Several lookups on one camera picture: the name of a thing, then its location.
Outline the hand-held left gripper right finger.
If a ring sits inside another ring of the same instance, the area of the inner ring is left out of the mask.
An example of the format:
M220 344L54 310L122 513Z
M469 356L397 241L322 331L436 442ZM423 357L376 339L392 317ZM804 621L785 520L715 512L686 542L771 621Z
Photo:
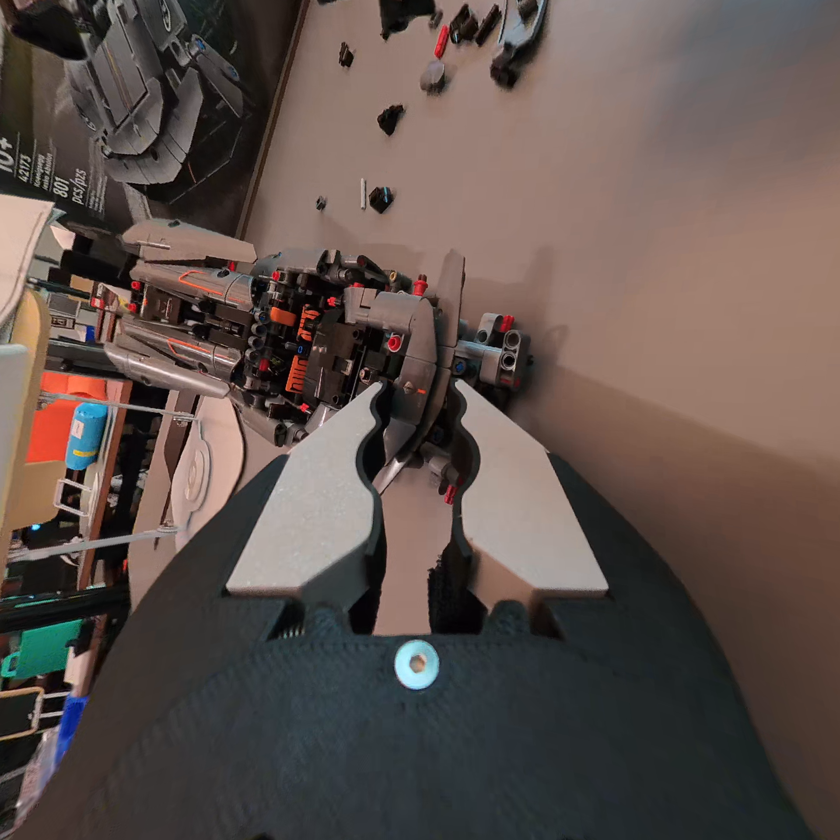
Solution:
M454 536L467 549L468 588L492 611L552 599L600 599L608 583L550 453L463 381L457 430L471 459L455 499Z

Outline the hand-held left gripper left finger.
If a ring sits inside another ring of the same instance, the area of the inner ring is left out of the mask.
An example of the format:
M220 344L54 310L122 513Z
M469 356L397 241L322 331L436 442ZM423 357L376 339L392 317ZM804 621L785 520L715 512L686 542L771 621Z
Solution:
M369 590L382 504L364 467L382 420L381 382L368 387L283 462L226 591L349 611Z

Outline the grey lego car model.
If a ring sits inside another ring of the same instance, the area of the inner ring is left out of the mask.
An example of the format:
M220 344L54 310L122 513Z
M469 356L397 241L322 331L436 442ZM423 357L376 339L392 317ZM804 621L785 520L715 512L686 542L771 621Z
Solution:
M448 389L466 382L505 412L533 364L511 315L460 317L466 262L444 258L436 286L365 255L288 248L257 258L252 244L178 220L131 226L129 346L105 343L131 380L227 397L271 444L291 447L371 385L392 398L384 466L442 422Z

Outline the grey curved lego panel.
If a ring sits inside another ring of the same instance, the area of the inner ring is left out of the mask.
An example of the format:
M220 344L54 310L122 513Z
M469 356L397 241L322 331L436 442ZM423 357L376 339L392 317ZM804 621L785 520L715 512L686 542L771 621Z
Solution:
M506 12L497 51L490 62L490 78L499 88L513 89L532 58L548 7L548 1L517 1Z

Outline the black lego set box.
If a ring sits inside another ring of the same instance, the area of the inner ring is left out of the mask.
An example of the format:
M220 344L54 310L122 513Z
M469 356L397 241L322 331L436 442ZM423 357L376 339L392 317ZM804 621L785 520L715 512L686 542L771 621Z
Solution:
M2 1L2 192L75 229L243 216L302 2Z

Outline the white sticker sheet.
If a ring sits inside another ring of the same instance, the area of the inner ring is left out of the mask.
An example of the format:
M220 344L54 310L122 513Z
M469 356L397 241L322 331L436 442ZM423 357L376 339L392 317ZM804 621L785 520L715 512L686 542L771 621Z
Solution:
M195 420L174 421L178 444L171 471L169 509L177 550L183 549L227 504L245 461L238 415L228 398L201 396Z

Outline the thin metal rod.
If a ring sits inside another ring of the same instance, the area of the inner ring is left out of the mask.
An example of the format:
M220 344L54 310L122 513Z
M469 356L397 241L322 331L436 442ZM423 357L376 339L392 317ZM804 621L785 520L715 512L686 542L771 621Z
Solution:
M76 539L74 541L52 545L41 549L21 548L9 553L7 556L7 564L45 560L49 557L60 556L63 554L85 553L91 550L95 551L111 548L147 539L160 539L163 537L174 536L181 530L182 529L178 526L166 526L159 527L155 530L123 534L118 537L85 540Z
M192 413L186 412L178 412L178 411L171 411L164 408L159 407L152 407L152 406L142 406L140 404L131 404L126 402L115 402L111 400L99 400L90 396L84 395L72 395L72 394L61 394L56 392L40 392L37 396L37 403L38 409L42 409L44 406L57 403L57 402L65 402L65 403L86 403L92 405L100 405L105 406L107 408L114 408L119 410L125 410L126 412L135 411L138 413L149 413L160 415L162 417L170 417L176 421L183 422L183 423L194 423L198 420L196 415Z

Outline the blue can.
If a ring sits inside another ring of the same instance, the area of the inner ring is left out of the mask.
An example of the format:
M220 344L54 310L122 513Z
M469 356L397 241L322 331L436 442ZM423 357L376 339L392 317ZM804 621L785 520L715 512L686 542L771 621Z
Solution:
M84 402L75 407L66 448L68 469L82 471L97 461L108 419L105 405Z

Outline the black metal bar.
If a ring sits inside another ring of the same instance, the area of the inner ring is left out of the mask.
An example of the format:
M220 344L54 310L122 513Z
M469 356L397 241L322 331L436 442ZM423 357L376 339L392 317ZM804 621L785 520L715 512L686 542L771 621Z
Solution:
M6 598L1 601L1 634L84 620L130 604L130 589L126 584Z

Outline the orange box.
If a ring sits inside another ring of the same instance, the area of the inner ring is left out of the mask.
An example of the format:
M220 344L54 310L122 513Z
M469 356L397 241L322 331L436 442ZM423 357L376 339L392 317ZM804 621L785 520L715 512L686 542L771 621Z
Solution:
M67 394L73 400L57 401L35 412L25 462L65 461L76 406L89 398L117 402L126 384L127 381L79 374L43 373L41 391Z

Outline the green plastic object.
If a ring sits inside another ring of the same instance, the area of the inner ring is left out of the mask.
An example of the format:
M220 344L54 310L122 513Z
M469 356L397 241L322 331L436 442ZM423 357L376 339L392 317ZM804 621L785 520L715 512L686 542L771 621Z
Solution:
M64 671L81 625L77 619L22 632L18 648L3 659L2 679L27 680Z

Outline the beige object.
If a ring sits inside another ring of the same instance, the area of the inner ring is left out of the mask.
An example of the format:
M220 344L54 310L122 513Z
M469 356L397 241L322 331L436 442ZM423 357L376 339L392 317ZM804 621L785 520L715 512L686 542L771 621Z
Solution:
M22 481L49 342L45 300L26 289L18 303L10 343L1 348L1 526L2 551L12 528L9 514Z

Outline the white paper sheet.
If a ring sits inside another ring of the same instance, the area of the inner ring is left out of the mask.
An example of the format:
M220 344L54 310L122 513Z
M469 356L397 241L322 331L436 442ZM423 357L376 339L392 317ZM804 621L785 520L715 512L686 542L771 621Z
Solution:
M1 324L16 311L35 247L54 208L51 202L1 194Z

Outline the black phone yellow frame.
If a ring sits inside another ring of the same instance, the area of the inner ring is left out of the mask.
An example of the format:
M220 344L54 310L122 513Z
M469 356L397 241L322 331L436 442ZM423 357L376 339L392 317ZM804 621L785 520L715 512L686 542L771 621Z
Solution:
M38 731L44 696L39 686L1 691L1 742Z

